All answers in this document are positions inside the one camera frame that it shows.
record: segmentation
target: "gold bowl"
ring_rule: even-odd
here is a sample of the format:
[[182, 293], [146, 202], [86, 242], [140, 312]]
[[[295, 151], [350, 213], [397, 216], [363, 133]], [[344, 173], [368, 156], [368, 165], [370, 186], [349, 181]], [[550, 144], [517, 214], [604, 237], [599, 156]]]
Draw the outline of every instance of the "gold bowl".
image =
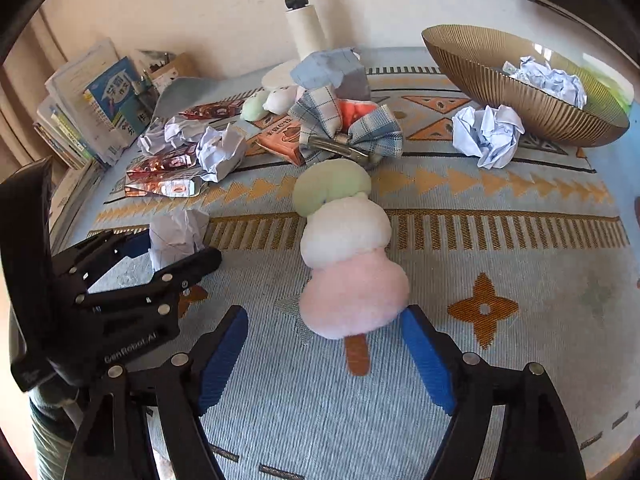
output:
[[[629, 120], [609, 90], [585, 69], [544, 46], [513, 34], [471, 25], [437, 25], [422, 32], [433, 59], [452, 83], [482, 106], [516, 110], [526, 131], [574, 146], [603, 146], [621, 137]], [[500, 70], [522, 56], [580, 78], [587, 104], [580, 110]]]

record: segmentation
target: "blue plaid fabric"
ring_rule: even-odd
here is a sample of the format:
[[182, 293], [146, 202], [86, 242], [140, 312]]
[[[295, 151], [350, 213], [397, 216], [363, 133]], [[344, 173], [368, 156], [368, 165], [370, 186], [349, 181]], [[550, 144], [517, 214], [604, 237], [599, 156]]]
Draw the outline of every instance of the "blue plaid fabric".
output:
[[[342, 131], [342, 117], [331, 86], [306, 91], [289, 115], [300, 121], [300, 152], [307, 164], [332, 156], [329, 152], [305, 147], [310, 136], [333, 140]], [[354, 122], [349, 128], [347, 145], [379, 156], [402, 156], [402, 129], [391, 110], [382, 105]]]

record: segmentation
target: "white wall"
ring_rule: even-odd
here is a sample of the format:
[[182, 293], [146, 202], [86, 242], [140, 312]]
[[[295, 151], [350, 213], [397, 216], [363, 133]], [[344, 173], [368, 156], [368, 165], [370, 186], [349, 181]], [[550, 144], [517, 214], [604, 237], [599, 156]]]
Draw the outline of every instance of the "white wall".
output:
[[[580, 61], [610, 64], [636, 86], [638, 71], [583, 26], [527, 0], [311, 0], [334, 46], [422, 45], [437, 23], [500, 28]], [[110, 36], [121, 54], [136, 48], [191, 52], [206, 75], [241, 75], [295, 54], [284, 0], [48, 0], [44, 13], [64, 54]]]

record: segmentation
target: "green plush toy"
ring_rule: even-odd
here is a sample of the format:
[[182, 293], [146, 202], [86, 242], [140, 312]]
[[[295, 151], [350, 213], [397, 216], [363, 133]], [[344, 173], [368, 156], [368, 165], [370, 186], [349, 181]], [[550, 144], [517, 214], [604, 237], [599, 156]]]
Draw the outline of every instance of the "green plush toy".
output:
[[293, 189], [293, 207], [300, 216], [309, 216], [323, 204], [371, 193], [367, 172], [347, 158], [336, 158], [314, 164], [298, 178]]
[[267, 116], [268, 110], [263, 108], [265, 102], [269, 97], [268, 90], [259, 90], [251, 97], [249, 97], [242, 105], [242, 117], [245, 121], [259, 121]]

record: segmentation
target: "white plush scoop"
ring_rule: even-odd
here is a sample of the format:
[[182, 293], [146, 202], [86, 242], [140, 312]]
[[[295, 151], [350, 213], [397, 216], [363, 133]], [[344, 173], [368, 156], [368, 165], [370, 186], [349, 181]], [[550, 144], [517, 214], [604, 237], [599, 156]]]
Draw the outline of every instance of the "white plush scoop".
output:
[[364, 196], [350, 196], [324, 204], [307, 218], [300, 252], [308, 267], [324, 269], [385, 247], [389, 240], [385, 210]]

